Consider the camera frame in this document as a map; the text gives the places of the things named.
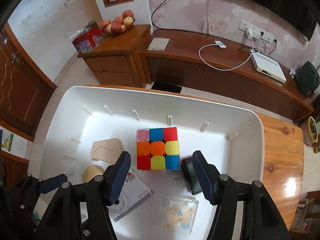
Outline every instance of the yellow square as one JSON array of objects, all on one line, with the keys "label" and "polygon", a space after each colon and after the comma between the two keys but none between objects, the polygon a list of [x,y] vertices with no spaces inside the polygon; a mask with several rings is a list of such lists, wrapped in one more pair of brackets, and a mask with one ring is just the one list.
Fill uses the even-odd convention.
[{"label": "yellow square", "polygon": [[180,155],[179,141],[166,141],[164,148],[167,155]]},{"label": "yellow square", "polygon": [[157,155],[151,157],[151,170],[165,170],[164,156]]}]

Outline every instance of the white plastic bin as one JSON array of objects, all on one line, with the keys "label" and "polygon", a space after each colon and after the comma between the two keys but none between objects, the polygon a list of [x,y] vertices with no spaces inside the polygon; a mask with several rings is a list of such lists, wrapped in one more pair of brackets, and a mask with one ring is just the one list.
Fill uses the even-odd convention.
[{"label": "white plastic bin", "polygon": [[[132,112],[137,111],[138,121]],[[252,183],[262,180],[264,132],[259,117],[252,111],[182,96],[113,88],[72,87],[63,96],[47,134],[40,176],[43,179],[67,174],[72,184],[82,183],[91,161],[94,141],[119,138],[131,154],[136,167],[136,130],[168,126],[178,128],[180,157],[201,150],[208,163],[234,180]],[[200,129],[205,122],[204,132]],[[163,239],[162,203],[167,195],[191,196],[180,171],[137,171],[155,194],[141,206],[113,223],[118,239]],[[52,194],[44,196],[48,203]],[[199,201],[190,236],[175,239],[206,239],[216,207],[195,195]],[[242,207],[238,205],[234,236],[239,237]]]}]

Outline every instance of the clear plastic case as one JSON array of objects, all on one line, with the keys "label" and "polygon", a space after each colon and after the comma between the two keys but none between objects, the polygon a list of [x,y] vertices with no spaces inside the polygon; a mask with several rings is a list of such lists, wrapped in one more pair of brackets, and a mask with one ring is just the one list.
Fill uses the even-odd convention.
[{"label": "clear plastic case", "polygon": [[164,205],[164,233],[190,235],[198,204],[192,197],[169,196]]}]

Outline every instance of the white cable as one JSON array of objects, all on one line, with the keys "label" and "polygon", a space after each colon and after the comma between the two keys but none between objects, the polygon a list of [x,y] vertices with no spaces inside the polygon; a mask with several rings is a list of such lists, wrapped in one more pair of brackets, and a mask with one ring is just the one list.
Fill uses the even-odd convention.
[{"label": "white cable", "polygon": [[201,55],[200,55],[201,49],[203,49],[203,48],[205,48],[205,47],[209,47],[209,46],[215,46],[215,45],[217,45],[217,44],[205,45],[205,46],[203,46],[201,49],[199,49],[199,58],[200,58],[206,65],[208,65],[209,67],[212,67],[212,68],[214,68],[214,69],[216,69],[216,70],[231,71],[231,70],[234,70],[234,69],[236,69],[236,68],[241,67],[243,64],[245,64],[245,63],[251,58],[251,55],[252,55],[252,53],[253,53],[253,51],[254,51],[253,40],[251,40],[251,41],[252,41],[252,51],[251,51],[251,53],[250,53],[250,56],[249,56],[249,57],[247,58],[247,60],[246,60],[245,62],[243,62],[241,65],[239,65],[239,66],[237,66],[237,67],[234,67],[234,68],[231,68],[231,69],[220,69],[220,68],[213,67],[213,66],[211,66],[210,64],[206,63],[203,58],[201,58]]}]

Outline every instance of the rubik's cube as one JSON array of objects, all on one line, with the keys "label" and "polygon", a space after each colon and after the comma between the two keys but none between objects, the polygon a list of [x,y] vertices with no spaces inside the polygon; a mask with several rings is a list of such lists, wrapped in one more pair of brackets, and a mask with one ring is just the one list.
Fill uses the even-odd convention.
[{"label": "rubik's cube", "polygon": [[180,151],[176,127],[137,130],[137,169],[176,170]]}]

